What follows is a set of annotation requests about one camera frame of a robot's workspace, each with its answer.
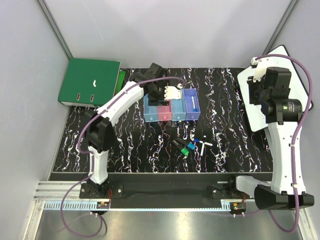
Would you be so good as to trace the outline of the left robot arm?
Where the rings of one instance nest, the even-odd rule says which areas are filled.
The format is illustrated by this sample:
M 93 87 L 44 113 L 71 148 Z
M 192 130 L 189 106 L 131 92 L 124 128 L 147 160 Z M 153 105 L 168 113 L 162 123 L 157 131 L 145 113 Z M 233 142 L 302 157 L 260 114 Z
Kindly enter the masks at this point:
M 89 173 L 85 178 L 90 192 L 97 198 L 108 193 L 108 155 L 116 142 L 114 125 L 123 113 L 146 94 L 163 98 L 167 71 L 152 63 L 145 71 L 134 73 L 111 100 L 96 110 L 88 110 L 84 116 L 88 120 L 80 133 L 80 140 L 86 140 L 87 150 L 77 143 L 80 153 L 89 154 Z

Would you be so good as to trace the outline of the blue capped white marker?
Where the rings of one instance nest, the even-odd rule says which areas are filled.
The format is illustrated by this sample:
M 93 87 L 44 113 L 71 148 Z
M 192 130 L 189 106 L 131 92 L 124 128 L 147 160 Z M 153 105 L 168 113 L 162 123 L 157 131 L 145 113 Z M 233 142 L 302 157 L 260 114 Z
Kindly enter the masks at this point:
M 195 102 L 194 96 L 191 96 L 191 101 L 192 101 L 192 109 L 193 109 L 193 112 L 197 112 L 196 102 Z

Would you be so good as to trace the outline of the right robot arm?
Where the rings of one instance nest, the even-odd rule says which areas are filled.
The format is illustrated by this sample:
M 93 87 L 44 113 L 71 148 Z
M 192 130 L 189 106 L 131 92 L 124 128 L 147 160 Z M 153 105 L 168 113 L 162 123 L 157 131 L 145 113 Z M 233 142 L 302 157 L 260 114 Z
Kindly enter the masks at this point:
M 254 197 L 260 210 L 294 210 L 315 204 L 313 195 L 306 192 L 301 175 L 299 135 L 294 134 L 303 115 L 300 100 L 290 97 L 292 73 L 288 68 L 267 67 L 255 74 L 248 67 L 237 79 L 250 128 L 264 130 L 273 160 L 271 183 L 252 176 L 237 176 L 227 185 L 228 195 L 239 198 L 244 193 Z

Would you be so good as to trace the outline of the pink drawer box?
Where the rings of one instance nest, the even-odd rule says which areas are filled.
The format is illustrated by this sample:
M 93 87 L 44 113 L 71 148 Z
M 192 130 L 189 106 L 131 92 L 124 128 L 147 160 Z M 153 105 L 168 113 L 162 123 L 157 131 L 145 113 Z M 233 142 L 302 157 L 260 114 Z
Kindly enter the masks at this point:
M 158 121 L 171 121 L 172 120 L 172 107 L 170 105 L 159 106 L 157 108 Z

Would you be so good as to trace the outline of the green ring binder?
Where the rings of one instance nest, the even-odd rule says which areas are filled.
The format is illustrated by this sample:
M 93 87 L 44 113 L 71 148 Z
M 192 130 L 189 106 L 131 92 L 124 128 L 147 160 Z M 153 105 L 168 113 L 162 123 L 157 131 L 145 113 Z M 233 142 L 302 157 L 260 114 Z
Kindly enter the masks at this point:
M 67 106 L 100 107 L 114 96 L 121 62 L 72 58 L 58 94 Z

